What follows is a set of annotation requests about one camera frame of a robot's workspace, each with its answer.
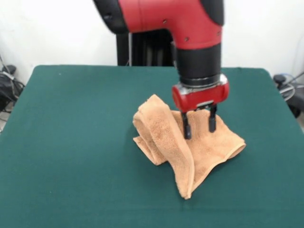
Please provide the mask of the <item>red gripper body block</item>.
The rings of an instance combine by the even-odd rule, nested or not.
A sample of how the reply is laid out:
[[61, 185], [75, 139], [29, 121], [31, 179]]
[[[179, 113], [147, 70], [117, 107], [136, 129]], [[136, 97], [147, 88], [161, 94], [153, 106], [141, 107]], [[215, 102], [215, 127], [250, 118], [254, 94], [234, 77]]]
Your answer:
[[225, 101], [229, 94], [229, 82], [206, 88], [186, 88], [181, 84], [172, 87], [172, 96], [181, 112], [189, 112], [207, 105]]

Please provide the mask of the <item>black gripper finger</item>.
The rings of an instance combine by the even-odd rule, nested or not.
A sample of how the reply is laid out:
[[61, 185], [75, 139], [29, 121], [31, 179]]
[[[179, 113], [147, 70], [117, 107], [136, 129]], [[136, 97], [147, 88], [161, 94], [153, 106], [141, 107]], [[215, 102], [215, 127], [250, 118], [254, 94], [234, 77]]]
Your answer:
[[191, 127], [187, 118], [187, 113], [181, 113], [182, 123], [183, 123], [183, 132], [185, 139], [191, 139]]
[[217, 112], [217, 105], [214, 104], [210, 107], [209, 110], [209, 132], [213, 133], [216, 130], [216, 112]]

